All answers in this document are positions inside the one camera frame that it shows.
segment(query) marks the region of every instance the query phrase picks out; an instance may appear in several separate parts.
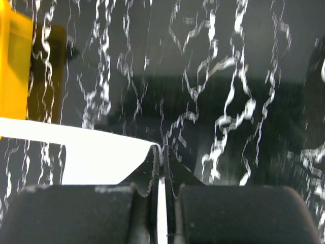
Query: glossy black surface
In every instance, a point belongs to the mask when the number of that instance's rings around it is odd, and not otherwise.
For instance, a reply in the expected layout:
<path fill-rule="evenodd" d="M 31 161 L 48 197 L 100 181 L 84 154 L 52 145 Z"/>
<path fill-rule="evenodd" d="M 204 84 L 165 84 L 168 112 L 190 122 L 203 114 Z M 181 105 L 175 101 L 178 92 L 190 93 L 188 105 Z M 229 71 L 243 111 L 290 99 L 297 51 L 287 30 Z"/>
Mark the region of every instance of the glossy black surface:
<path fill-rule="evenodd" d="M 323 0 L 12 6 L 38 35 L 51 27 L 33 46 L 29 119 L 169 145 L 208 185 L 292 186 L 323 230 Z"/>

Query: black marble surface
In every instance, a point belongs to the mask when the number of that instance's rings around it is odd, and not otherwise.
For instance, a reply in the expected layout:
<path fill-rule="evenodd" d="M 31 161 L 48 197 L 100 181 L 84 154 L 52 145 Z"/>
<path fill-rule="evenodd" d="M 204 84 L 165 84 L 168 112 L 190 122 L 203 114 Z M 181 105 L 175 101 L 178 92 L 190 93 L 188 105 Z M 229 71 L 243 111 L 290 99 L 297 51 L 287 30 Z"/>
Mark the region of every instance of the black marble surface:
<path fill-rule="evenodd" d="M 28 119 L 171 146 L 207 185 L 291 186 L 323 238 L 324 0 L 11 4 L 38 23 Z M 16 158 L 0 161 L 2 206 L 10 175 L 47 147 L 1 140 Z"/>

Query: yellow container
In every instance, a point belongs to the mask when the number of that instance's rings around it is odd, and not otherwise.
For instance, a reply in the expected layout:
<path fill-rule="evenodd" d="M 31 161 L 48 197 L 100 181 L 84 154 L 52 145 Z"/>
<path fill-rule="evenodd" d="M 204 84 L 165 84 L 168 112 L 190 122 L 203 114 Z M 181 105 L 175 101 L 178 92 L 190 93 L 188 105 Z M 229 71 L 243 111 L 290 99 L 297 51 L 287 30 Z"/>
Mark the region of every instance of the yellow container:
<path fill-rule="evenodd" d="M 32 38 L 32 20 L 0 0 L 0 117 L 26 119 Z"/>

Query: yellow box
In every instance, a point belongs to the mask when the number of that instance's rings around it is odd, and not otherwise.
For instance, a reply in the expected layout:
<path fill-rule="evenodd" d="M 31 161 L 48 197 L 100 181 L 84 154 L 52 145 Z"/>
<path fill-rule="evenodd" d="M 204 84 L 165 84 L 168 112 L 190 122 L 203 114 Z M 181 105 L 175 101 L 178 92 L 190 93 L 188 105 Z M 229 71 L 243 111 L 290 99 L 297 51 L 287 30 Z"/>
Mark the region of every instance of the yellow box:
<path fill-rule="evenodd" d="M 0 117 L 26 119 L 33 22 L 0 0 Z"/>

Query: marble countertop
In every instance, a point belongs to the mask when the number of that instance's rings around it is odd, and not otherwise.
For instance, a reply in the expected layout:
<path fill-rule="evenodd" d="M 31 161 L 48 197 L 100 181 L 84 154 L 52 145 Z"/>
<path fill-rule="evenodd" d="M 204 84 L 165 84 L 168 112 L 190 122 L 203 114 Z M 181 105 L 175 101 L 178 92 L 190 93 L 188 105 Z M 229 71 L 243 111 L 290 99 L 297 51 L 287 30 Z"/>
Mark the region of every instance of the marble countertop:
<path fill-rule="evenodd" d="M 11 5 L 38 23 L 28 119 L 168 145 L 207 185 L 291 186 L 324 237 L 325 1 Z M 65 153 L 0 140 L 0 217 L 25 185 L 60 184 Z"/>

